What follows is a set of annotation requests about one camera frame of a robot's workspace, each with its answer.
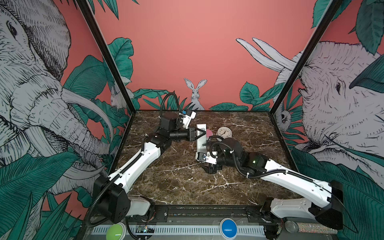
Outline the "white remote control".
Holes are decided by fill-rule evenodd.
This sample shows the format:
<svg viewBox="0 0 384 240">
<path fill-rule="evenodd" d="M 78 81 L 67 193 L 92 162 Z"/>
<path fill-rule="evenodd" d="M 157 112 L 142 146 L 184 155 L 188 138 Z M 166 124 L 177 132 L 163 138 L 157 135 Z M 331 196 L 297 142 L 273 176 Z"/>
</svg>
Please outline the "white remote control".
<svg viewBox="0 0 384 240">
<path fill-rule="evenodd" d="M 207 130 L 207 125 L 206 124 L 197 124 L 197 128 Z M 200 138 L 197 142 L 197 152 L 207 152 L 207 137 L 205 138 Z"/>
</svg>

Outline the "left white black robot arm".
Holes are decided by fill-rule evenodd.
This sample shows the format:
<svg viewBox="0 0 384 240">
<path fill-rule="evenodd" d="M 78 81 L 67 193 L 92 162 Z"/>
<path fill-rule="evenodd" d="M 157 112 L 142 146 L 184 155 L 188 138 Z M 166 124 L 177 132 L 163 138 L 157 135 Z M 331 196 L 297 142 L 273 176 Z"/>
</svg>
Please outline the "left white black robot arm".
<svg viewBox="0 0 384 240">
<path fill-rule="evenodd" d="M 188 110 L 181 113 L 169 112 L 161 116 L 159 126 L 143 138 L 140 150 L 130 160 L 108 177 L 101 176 L 95 181 L 93 203 L 84 219 L 88 228 L 106 221 L 117 224 L 126 216 L 150 217 L 151 201 L 144 197 L 129 197 L 130 189 L 172 142 L 194 142 L 205 136 L 204 130 L 189 126 L 196 114 Z"/>
</svg>

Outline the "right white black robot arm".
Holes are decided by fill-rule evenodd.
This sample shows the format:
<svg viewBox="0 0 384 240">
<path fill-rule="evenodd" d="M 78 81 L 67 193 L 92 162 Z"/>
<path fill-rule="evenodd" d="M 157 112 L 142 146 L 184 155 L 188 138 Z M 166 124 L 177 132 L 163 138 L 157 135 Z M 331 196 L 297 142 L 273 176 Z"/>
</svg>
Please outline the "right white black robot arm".
<svg viewBox="0 0 384 240">
<path fill-rule="evenodd" d="M 313 219 L 331 229 L 344 228 L 343 185 L 336 180 L 325 182 L 290 170 L 263 154 L 245 151 L 233 138 L 211 136 L 205 143 L 198 142 L 196 160 L 208 174 L 233 167 L 246 179 L 271 182 L 301 196 L 268 200 L 261 209 L 264 214 Z"/>
</svg>

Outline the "pink push button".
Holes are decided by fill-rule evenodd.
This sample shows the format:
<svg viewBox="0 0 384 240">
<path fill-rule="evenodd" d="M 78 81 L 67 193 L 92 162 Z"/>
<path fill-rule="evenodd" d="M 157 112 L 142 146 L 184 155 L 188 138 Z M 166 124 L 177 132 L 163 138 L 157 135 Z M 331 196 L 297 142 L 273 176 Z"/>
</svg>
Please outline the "pink push button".
<svg viewBox="0 0 384 240">
<path fill-rule="evenodd" d="M 206 130 L 206 137 L 209 138 L 210 136 L 213 136 L 213 132 L 209 129 Z"/>
</svg>

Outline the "white round alarm clock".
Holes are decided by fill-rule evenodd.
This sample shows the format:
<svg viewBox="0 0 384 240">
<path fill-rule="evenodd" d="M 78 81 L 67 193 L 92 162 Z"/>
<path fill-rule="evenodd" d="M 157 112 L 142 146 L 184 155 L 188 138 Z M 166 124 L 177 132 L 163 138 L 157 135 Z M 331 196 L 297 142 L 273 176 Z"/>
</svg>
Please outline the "white round alarm clock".
<svg viewBox="0 0 384 240">
<path fill-rule="evenodd" d="M 217 136 L 222 137 L 223 139 L 232 138 L 232 130 L 228 127 L 220 127 L 217 131 Z"/>
</svg>

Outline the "blue push button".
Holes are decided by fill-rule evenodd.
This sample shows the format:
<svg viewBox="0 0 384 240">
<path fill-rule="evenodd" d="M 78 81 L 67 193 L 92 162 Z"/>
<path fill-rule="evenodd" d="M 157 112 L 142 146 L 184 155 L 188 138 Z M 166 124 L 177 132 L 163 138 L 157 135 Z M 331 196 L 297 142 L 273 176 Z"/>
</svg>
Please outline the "blue push button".
<svg viewBox="0 0 384 240">
<path fill-rule="evenodd" d="M 226 240 L 234 240 L 238 234 L 238 227 L 230 218 L 222 219 L 219 226 L 220 233 Z"/>
</svg>

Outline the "small green circuit board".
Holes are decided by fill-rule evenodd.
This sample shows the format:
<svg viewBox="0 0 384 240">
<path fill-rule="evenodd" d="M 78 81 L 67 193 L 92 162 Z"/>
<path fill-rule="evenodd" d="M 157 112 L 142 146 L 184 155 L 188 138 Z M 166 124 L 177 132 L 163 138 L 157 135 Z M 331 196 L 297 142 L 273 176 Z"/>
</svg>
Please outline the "small green circuit board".
<svg viewBox="0 0 384 240">
<path fill-rule="evenodd" d="M 138 234 L 153 234 L 155 232 L 155 226 L 141 225 L 137 227 Z"/>
</svg>

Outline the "glittery silver microphone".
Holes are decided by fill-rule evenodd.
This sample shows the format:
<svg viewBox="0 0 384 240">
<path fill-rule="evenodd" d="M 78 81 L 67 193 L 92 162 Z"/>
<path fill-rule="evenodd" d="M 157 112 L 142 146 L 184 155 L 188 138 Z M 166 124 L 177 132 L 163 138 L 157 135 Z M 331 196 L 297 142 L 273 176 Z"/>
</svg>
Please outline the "glittery silver microphone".
<svg viewBox="0 0 384 240">
<path fill-rule="evenodd" d="M 298 223 L 294 221 L 286 221 L 284 223 L 289 233 L 310 233 L 310 234 L 328 234 L 336 235 L 338 230 L 328 228 L 316 223 Z"/>
</svg>

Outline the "green push button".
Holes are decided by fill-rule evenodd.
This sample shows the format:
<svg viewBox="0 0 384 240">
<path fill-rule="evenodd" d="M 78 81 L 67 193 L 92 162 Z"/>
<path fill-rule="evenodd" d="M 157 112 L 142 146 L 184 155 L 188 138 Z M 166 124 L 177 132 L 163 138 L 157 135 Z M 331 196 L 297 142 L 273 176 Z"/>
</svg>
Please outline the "green push button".
<svg viewBox="0 0 384 240">
<path fill-rule="evenodd" d="M 127 227 L 123 223 L 112 225 L 106 233 L 106 240 L 123 240 L 127 234 Z"/>
</svg>

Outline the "black front mounting rail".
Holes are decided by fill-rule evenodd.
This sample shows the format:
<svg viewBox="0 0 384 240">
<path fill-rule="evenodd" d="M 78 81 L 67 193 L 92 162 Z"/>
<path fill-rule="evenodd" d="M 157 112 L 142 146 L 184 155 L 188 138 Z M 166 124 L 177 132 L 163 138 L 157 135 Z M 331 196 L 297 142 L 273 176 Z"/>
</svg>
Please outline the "black front mounting rail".
<svg viewBox="0 0 384 240">
<path fill-rule="evenodd" d="M 154 205 L 152 216 L 134 215 L 127 217 L 136 223 L 166 223 L 171 218 L 213 219 L 232 218 L 246 219 L 249 223 L 278 223 L 286 218 L 278 218 L 260 205 Z"/>
</svg>

